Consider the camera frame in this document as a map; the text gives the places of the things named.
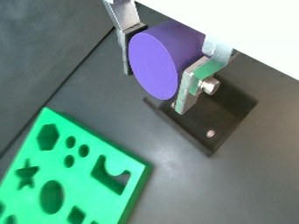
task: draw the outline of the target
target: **shape sorter board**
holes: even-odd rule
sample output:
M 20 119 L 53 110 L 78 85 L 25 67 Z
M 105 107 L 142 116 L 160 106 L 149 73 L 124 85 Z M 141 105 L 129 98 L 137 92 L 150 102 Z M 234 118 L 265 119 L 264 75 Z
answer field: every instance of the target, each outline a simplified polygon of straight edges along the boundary
M 125 223 L 150 166 L 44 108 L 0 185 L 0 223 Z

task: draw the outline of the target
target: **purple disc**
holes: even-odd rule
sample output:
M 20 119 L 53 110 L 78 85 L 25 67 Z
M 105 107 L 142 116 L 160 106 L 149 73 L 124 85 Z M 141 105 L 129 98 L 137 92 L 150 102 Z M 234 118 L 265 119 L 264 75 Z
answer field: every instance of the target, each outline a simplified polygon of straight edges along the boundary
M 197 60 L 204 35 L 176 21 L 138 32 L 128 44 L 128 59 L 144 90 L 157 99 L 173 97 L 182 70 Z

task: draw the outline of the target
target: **bolt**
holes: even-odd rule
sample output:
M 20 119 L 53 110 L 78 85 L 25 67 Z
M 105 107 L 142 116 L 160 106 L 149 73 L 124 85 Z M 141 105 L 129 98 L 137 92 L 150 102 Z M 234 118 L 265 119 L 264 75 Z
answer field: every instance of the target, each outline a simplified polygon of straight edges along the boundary
M 220 82 L 213 78 L 208 77 L 198 82 L 198 89 L 208 95 L 213 95 L 220 87 Z
M 208 132 L 206 132 L 206 137 L 213 137 L 214 136 L 214 130 L 210 129 Z

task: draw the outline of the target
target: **metal bracket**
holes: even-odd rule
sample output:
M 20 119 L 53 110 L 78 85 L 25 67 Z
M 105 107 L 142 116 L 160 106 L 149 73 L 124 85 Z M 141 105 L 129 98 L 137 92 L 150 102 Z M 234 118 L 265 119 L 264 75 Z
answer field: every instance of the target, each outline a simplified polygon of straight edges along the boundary
M 133 0 L 102 0 L 102 3 L 116 27 L 117 43 L 122 49 L 124 74 L 130 75 L 133 73 L 128 63 L 128 42 L 134 34 L 146 29 L 146 25 L 140 22 Z
M 176 101 L 173 103 L 174 111 L 182 115 L 197 101 L 200 93 L 213 95 L 220 82 L 212 75 L 236 58 L 233 49 L 220 43 L 214 38 L 205 36 L 201 51 L 202 56 L 181 74 L 181 84 Z

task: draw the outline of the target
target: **black table surface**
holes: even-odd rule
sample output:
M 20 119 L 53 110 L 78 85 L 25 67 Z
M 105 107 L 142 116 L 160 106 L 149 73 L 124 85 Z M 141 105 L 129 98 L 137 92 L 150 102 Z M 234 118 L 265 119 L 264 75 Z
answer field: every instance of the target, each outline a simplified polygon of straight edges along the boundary
M 144 7 L 140 14 L 149 25 L 165 20 Z M 153 165 L 128 223 L 299 223 L 299 81 L 242 54 L 232 61 L 218 75 L 256 99 L 256 106 L 205 157 L 144 104 L 149 96 L 121 71 L 112 32 L 46 107 Z M 29 127 L 0 161 L 1 174 Z

